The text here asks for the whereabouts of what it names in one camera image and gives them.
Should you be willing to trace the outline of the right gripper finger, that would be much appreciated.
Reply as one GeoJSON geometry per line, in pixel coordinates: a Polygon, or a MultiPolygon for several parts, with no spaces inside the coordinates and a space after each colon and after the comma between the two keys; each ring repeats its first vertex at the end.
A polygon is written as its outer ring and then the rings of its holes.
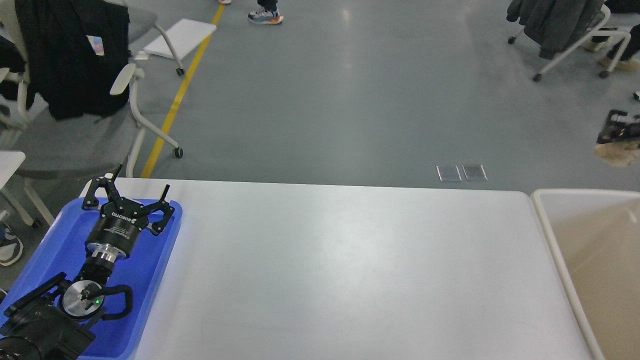
{"type": "Polygon", "coordinates": [[[631,142],[640,139],[640,114],[629,115],[619,109],[611,109],[599,130],[597,144],[631,142]]]}

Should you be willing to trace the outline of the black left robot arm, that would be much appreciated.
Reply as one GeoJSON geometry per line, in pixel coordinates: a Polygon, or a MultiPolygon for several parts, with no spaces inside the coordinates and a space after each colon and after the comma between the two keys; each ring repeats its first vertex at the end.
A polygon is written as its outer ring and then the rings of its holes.
{"type": "Polygon", "coordinates": [[[155,202],[144,204],[121,196],[110,177],[90,181],[84,211],[98,212],[84,248],[85,261],[73,280],[59,272],[20,297],[4,312],[3,360],[75,360],[96,339],[99,321],[118,321],[134,308],[130,285],[108,285],[116,262],[128,259],[144,230],[160,235],[175,207],[167,199],[170,185],[155,202]]]}

